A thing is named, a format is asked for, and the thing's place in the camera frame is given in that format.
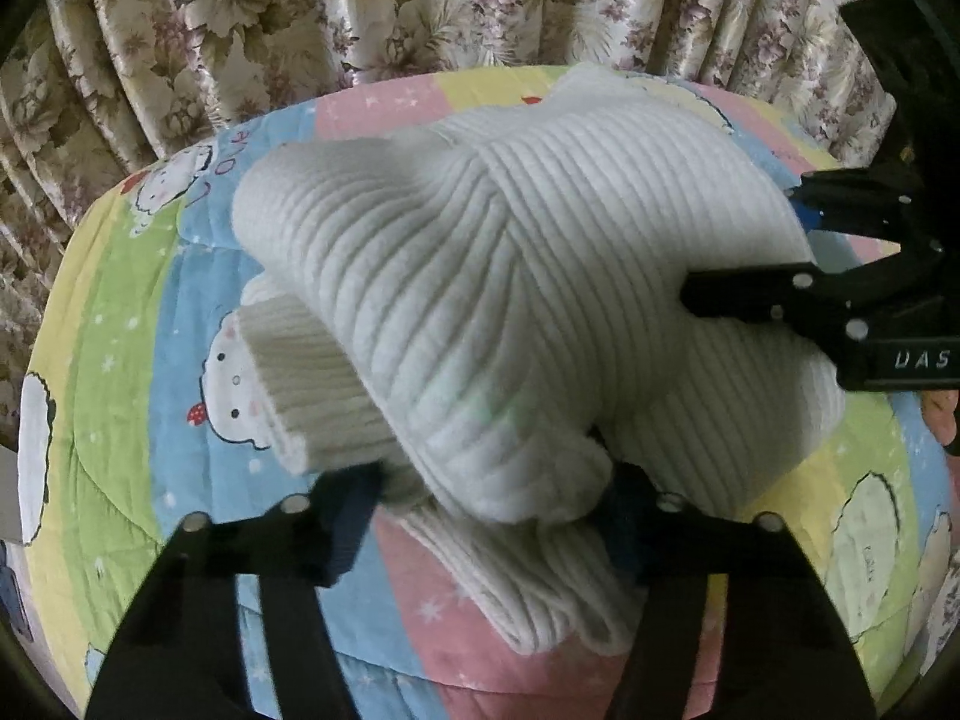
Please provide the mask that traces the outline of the person's right hand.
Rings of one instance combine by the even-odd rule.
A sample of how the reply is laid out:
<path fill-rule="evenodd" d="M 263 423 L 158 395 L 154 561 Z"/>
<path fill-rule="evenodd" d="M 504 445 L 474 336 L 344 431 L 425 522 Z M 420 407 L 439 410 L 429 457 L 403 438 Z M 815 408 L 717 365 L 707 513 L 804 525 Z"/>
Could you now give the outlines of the person's right hand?
<path fill-rule="evenodd" d="M 921 394 L 921 415 L 935 440 L 946 454 L 958 457 L 958 392 L 957 390 L 924 390 Z"/>

